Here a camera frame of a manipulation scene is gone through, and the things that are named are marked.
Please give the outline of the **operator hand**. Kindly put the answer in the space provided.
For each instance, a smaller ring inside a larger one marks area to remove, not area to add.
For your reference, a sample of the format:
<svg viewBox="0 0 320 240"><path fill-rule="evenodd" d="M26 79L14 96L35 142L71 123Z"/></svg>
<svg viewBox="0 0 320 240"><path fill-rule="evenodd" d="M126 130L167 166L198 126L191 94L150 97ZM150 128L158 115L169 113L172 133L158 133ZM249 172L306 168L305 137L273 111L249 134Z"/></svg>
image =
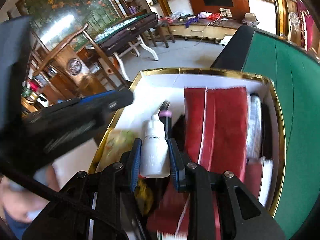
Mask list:
<svg viewBox="0 0 320 240"><path fill-rule="evenodd" d="M1 181L1 205L5 213L5 220L30 224L33 218L30 213L41 211L49 201L26 189L14 190L11 180L4 176Z"/></svg>

